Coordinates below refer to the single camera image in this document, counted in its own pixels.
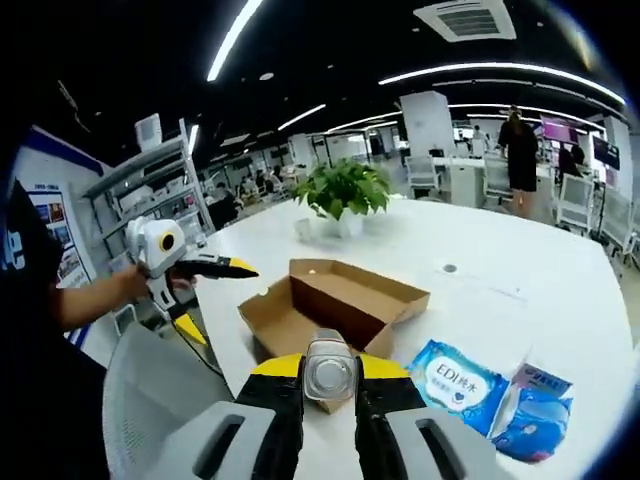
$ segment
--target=black t-shirt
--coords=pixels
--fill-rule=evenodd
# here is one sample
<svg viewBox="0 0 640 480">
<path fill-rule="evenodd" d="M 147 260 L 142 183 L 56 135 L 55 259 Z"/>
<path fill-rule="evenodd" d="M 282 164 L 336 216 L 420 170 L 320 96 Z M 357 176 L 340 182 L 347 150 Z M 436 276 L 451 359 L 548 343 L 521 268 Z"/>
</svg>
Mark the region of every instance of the black t-shirt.
<svg viewBox="0 0 640 480">
<path fill-rule="evenodd" d="M 8 203 L 2 239 L 2 409 L 10 458 L 51 478 L 108 478 L 102 440 L 104 368 L 71 345 L 48 308 L 62 247 L 22 185 Z"/>
<path fill-rule="evenodd" d="M 520 122 L 520 131 L 517 132 L 511 122 L 504 122 L 500 128 L 498 144 L 502 147 L 509 147 L 507 154 L 510 167 L 516 163 L 535 168 L 538 141 L 533 129 L 526 123 Z"/>
</svg>

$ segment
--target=person's hand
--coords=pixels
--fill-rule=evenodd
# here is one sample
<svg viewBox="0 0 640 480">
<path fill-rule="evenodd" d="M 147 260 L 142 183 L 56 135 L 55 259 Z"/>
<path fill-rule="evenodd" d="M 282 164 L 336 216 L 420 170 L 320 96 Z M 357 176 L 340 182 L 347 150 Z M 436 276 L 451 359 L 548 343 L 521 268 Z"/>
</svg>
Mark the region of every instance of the person's hand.
<svg viewBox="0 0 640 480">
<path fill-rule="evenodd" d="M 197 282 L 196 277 L 182 277 L 173 269 L 169 270 L 169 280 L 171 281 L 171 286 L 177 290 L 187 290 Z"/>
<path fill-rule="evenodd" d="M 134 300 L 149 295 L 147 276 L 141 266 L 129 265 L 114 276 L 118 279 L 125 298 Z"/>
</svg>

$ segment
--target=potted plant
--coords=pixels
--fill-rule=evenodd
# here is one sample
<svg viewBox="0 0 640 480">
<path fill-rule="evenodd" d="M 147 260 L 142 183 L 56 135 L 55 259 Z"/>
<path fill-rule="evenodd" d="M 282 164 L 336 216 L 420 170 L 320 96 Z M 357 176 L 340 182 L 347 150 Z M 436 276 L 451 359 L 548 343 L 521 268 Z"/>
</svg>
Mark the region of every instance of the potted plant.
<svg viewBox="0 0 640 480">
<path fill-rule="evenodd" d="M 387 210 L 389 182 L 385 172 L 353 160 L 335 167 L 319 165 L 293 191 L 298 204 L 307 204 L 321 218 L 328 218 L 341 237 L 362 231 L 362 218 L 370 210 Z"/>
</svg>

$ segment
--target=black ceiling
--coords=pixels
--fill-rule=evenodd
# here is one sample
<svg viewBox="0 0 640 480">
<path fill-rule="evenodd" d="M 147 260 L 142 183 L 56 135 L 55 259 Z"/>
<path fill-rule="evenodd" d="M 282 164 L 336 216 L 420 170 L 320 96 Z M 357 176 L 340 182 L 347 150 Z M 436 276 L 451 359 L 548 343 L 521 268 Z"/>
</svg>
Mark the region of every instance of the black ceiling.
<svg viewBox="0 0 640 480">
<path fill-rule="evenodd" d="M 226 151 L 219 147 L 225 138 L 250 133 L 246 142 L 255 141 L 257 134 L 276 130 L 316 105 L 327 107 L 279 134 L 261 138 L 252 148 L 283 143 L 294 133 L 320 132 L 390 112 L 400 95 L 429 88 L 441 91 L 449 103 L 518 103 L 580 117 L 604 111 L 542 87 L 486 82 L 433 87 L 434 82 L 530 80 L 587 94 L 618 108 L 610 98 L 573 82 L 524 72 L 451 72 L 378 85 L 386 77 L 438 65 L 532 63 L 592 79 L 621 93 L 625 86 L 611 67 L 615 65 L 626 80 L 627 94 L 635 93 L 638 73 L 628 62 L 633 56 L 616 50 L 625 39 L 621 30 L 632 24 L 635 15 L 585 6 L 586 2 L 567 1 L 562 8 L 552 8 L 542 0 L 505 0 L 517 40 L 459 43 L 447 43 L 412 14 L 434 1 L 263 0 L 217 80 L 207 83 L 215 53 L 245 3 L 123 0 L 82 2 L 67 9 L 56 3 L 51 21 L 61 27 L 52 37 L 56 50 L 50 63 L 77 112 L 54 85 L 36 123 L 115 165 L 137 152 L 135 121 L 158 112 L 163 130 L 169 132 L 184 117 L 189 125 L 200 124 L 194 159 L 203 165 Z M 576 30 L 559 27 L 564 25 L 562 11 L 572 11 L 590 32 L 602 58 L 593 55 L 588 43 L 576 42 L 580 48 L 570 44 Z M 266 72 L 275 77 L 259 81 Z M 231 148 L 242 149 L 244 143 Z"/>
</svg>

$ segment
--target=desk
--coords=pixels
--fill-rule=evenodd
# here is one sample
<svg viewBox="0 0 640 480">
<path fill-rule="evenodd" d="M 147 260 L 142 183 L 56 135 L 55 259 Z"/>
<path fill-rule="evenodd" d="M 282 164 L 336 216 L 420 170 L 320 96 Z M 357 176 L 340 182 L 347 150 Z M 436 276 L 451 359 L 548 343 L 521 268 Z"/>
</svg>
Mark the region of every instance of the desk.
<svg viewBox="0 0 640 480">
<path fill-rule="evenodd" d="M 456 205 L 480 208 L 482 207 L 482 178 L 484 178 L 484 159 L 480 158 L 456 158 L 456 157 L 434 157 L 434 165 L 446 167 L 450 170 L 451 179 L 451 201 Z M 471 176 L 455 175 L 454 169 L 473 168 L 476 171 Z M 531 209 L 531 219 L 542 223 L 550 221 L 551 188 L 553 187 L 553 173 L 549 165 L 536 166 L 537 190 L 534 204 Z M 468 200 L 462 203 L 456 198 Z"/>
<path fill-rule="evenodd" d="M 484 159 L 482 158 L 457 158 L 457 157 L 433 157 L 433 164 L 436 167 L 471 167 L 484 169 Z M 539 178 L 551 178 L 549 165 L 537 165 L 536 176 Z"/>
<path fill-rule="evenodd" d="M 431 338 L 505 374 L 525 354 L 574 382 L 566 439 L 539 465 L 497 454 L 519 479 L 576 478 L 612 435 L 632 390 L 631 335 L 620 288 L 602 247 L 536 222 L 485 210 L 392 200 L 350 240 L 296 240 L 293 222 L 323 220 L 288 201 L 211 235 L 209 253 L 237 256 L 261 276 L 199 279 L 204 323 L 237 395 L 256 365 L 253 337 L 237 306 L 287 274 L 290 258 L 334 258 L 432 293 L 427 311 L 394 327 L 392 358 L 403 365 Z M 443 266 L 454 264 L 455 273 Z M 353 448 L 353 401 L 333 415 L 305 405 L 296 478 L 361 478 Z"/>
</svg>

